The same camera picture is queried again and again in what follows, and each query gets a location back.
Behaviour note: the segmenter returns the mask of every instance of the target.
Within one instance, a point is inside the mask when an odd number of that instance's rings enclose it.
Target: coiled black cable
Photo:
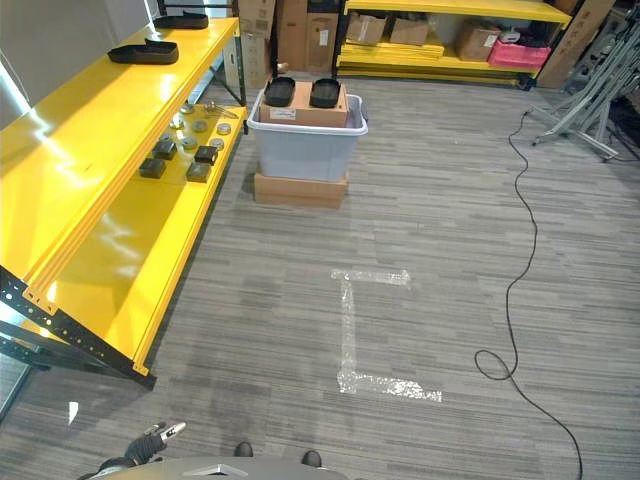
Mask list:
[[[502,357],[500,357],[500,355],[498,355],[495,352],[492,352],[491,350],[487,350],[487,349],[484,349],[484,348],[481,349],[481,350],[478,350],[475,353],[475,355],[473,357],[473,360],[474,360],[474,362],[476,364],[476,368],[485,377],[487,377],[487,378],[489,378],[491,380],[495,380],[497,382],[503,382],[505,380],[509,380],[511,382],[511,385],[513,385],[513,388],[516,389],[516,392],[518,392],[522,398],[524,398],[531,406],[537,408],[542,413],[544,413],[547,417],[549,417],[551,420],[553,420],[558,425],[560,425],[560,427],[562,427],[562,429],[569,434],[569,436],[571,437],[571,441],[573,442],[573,445],[576,448],[576,453],[578,455],[578,477],[577,478],[578,478],[578,480],[581,480],[582,479],[582,473],[583,473],[583,467],[582,467],[582,454],[580,453],[580,446],[578,445],[578,440],[576,440],[576,437],[574,436],[574,434],[571,432],[571,430],[569,430],[569,428],[564,423],[562,423],[560,420],[558,420],[556,417],[554,417],[551,413],[546,411],[544,408],[542,408],[536,402],[531,400],[522,391],[520,386],[516,383],[515,378],[513,378],[513,376],[515,375],[516,371],[518,370],[518,365],[519,365],[519,362],[520,362],[520,358],[519,358],[519,355],[518,355],[518,346],[516,345],[516,340],[515,340],[514,334],[513,334],[513,325],[511,324],[511,315],[509,313],[509,297],[510,297],[510,294],[511,294],[511,289],[516,285],[516,283],[518,283],[520,280],[522,280],[524,278],[524,276],[529,272],[529,269],[531,268],[531,264],[533,262],[533,257],[536,254],[536,248],[538,246],[538,224],[536,223],[536,219],[533,216],[533,210],[531,210],[531,207],[529,206],[527,201],[524,199],[524,197],[520,193],[520,189],[518,188],[518,182],[520,181],[520,177],[522,177],[522,175],[524,175],[527,172],[527,170],[529,170],[529,160],[527,159],[527,157],[525,157],[522,154],[522,152],[520,150],[518,150],[518,148],[513,144],[513,141],[512,141],[512,138],[514,136],[518,135],[522,131],[522,128],[524,126],[524,117],[526,117],[528,113],[530,113],[530,110],[526,111],[526,112],[524,112],[522,114],[522,117],[520,118],[520,126],[511,135],[509,135],[509,137],[507,139],[507,141],[509,142],[509,145],[511,146],[511,148],[524,161],[524,168],[520,171],[520,173],[518,173],[518,175],[516,175],[516,178],[514,179],[514,182],[513,182],[513,188],[515,189],[516,194],[518,195],[518,198],[520,199],[522,204],[526,207],[527,211],[529,212],[529,218],[531,219],[531,224],[533,225],[533,246],[531,248],[531,254],[529,255],[529,260],[527,261],[527,265],[524,268],[524,270],[522,270],[522,273],[520,273],[516,278],[513,279],[513,281],[509,284],[509,286],[507,287],[507,290],[505,292],[505,316],[506,316],[506,319],[507,319],[507,327],[508,327],[508,330],[509,330],[509,338],[511,339],[511,345],[513,346],[513,353],[514,353],[515,360],[513,362],[513,367],[509,368],[507,366],[507,363],[502,359]],[[505,372],[504,375],[502,375],[502,376],[492,375],[492,374],[486,372],[485,370],[483,370],[482,367],[480,366],[480,359],[479,359],[479,357],[481,355],[483,355],[483,354],[484,355],[490,355],[491,357],[493,357],[498,362],[498,364],[500,364],[500,366],[502,367],[503,371]]]

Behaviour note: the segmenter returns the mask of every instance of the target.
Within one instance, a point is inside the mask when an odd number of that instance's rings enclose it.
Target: tape on floor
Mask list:
[[[385,393],[416,400],[442,402],[442,392],[428,391],[413,380],[367,375],[356,371],[356,310],[353,300],[353,281],[409,286],[409,272],[363,272],[333,270],[331,278],[340,280],[342,303],[342,363],[338,372],[340,392],[355,394],[358,391]]]

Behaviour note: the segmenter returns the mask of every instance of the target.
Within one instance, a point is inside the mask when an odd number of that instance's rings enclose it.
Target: black plastic tray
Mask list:
[[[333,108],[338,103],[340,82],[333,78],[321,78],[313,82],[309,105],[317,108]]]
[[[295,88],[296,81],[293,78],[274,78],[264,90],[264,101],[271,107],[286,107],[291,103]]]
[[[109,50],[109,58],[115,63],[145,65],[169,65],[178,61],[178,44],[157,42],[145,38],[144,45],[125,45]]]
[[[209,17],[204,13],[191,13],[185,10],[182,15],[169,15],[153,21],[156,28],[178,28],[186,30],[202,30],[209,26]]]

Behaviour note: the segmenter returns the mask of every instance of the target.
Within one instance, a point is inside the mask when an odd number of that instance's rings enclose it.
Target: pink crate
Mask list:
[[[498,67],[540,68],[550,53],[549,47],[531,48],[496,40],[487,61]]]

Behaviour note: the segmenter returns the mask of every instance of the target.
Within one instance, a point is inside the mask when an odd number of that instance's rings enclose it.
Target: yellow shelf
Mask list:
[[[393,53],[387,53],[386,50],[376,47],[372,47],[368,52],[363,52],[361,49],[355,49],[353,47],[353,45],[343,46],[343,50],[338,56],[337,63],[339,67],[366,66],[369,68],[371,66],[375,66],[376,70],[384,70],[387,66],[431,67],[438,69],[481,70],[484,72],[523,72],[532,74],[536,74],[538,71],[537,69],[531,68],[498,67],[489,65],[487,62],[464,61],[458,58],[455,52],[449,47],[445,48],[444,55],[440,58],[423,58],[419,55],[396,55]]]
[[[225,147],[206,184],[187,182],[195,150],[182,146],[165,162],[160,179],[136,173],[52,284],[52,300],[133,360],[134,370],[143,375],[149,348],[243,128],[246,108],[229,110],[240,118],[204,118],[198,107],[183,116],[184,130],[166,132],[177,142],[176,135],[190,135],[206,145],[218,136],[216,123],[231,125],[232,132],[220,137]],[[199,119],[209,123],[208,132],[190,131],[189,122]]]
[[[427,41],[424,45],[404,45],[401,43],[391,43],[388,38],[383,38],[383,41],[378,42],[376,45],[362,45],[359,43],[346,40],[342,45],[341,52],[344,53],[363,53],[366,55],[380,54],[380,55],[394,55],[394,56],[417,56],[417,57],[441,57],[444,55],[444,45],[434,32],[429,32]]]
[[[571,21],[569,15],[557,8],[535,0],[348,0],[345,11],[349,10],[392,10],[519,18],[560,23],[563,27]]]
[[[453,82],[472,82],[492,85],[517,85],[518,79],[513,76],[484,76],[484,75],[463,75],[456,72],[431,72],[431,71],[408,71],[408,70],[378,70],[375,65],[369,67],[340,69],[340,75],[353,75],[363,77],[384,77],[384,78],[415,78],[420,80],[448,80]]]
[[[235,18],[155,36],[146,27],[125,43],[176,42],[175,64],[122,65],[104,55],[2,130],[0,264],[28,285],[28,299],[55,311],[53,280],[237,27]]]

